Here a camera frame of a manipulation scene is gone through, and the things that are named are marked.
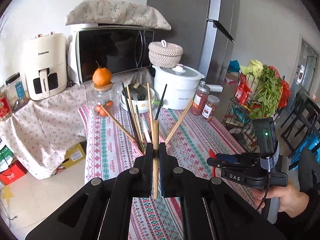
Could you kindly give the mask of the person's right hand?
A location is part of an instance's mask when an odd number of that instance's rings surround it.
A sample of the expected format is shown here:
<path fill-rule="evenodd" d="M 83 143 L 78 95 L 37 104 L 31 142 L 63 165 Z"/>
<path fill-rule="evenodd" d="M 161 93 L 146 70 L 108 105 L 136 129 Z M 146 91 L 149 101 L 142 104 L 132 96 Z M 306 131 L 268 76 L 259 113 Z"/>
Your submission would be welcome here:
<path fill-rule="evenodd" d="M 309 203 L 309 196 L 300 192 L 289 179 L 287 187 L 270 187 L 266 199 L 279 198 L 279 212 L 287 213 L 291 218 L 300 215 Z"/>

